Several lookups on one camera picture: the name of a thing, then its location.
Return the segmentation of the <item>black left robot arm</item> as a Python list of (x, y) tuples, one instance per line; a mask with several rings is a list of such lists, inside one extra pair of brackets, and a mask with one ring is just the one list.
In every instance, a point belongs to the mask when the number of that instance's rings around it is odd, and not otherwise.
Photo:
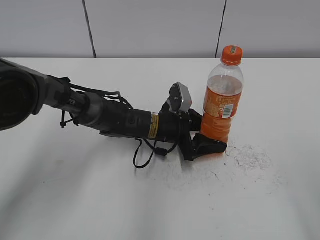
[(153, 154), (166, 156), (158, 142), (179, 148), (187, 161), (223, 153), (225, 142), (200, 134), (202, 115), (191, 109), (191, 95), (173, 84), (160, 112), (135, 109), (118, 91), (103, 91), (71, 83), (2, 59), (0, 61), (0, 128), (8, 130), (37, 115), (44, 105), (70, 115), (70, 122), (95, 129), (103, 136), (133, 138)]

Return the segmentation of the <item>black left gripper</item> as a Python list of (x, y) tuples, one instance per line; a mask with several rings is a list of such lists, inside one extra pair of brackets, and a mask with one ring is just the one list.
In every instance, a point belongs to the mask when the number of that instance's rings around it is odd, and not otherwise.
[(194, 109), (188, 112), (179, 111), (177, 114), (179, 136), (178, 147), (185, 161), (193, 161), (199, 157), (224, 153), (227, 143), (208, 138), (200, 133), (191, 139), (190, 132), (200, 131), (203, 116)]

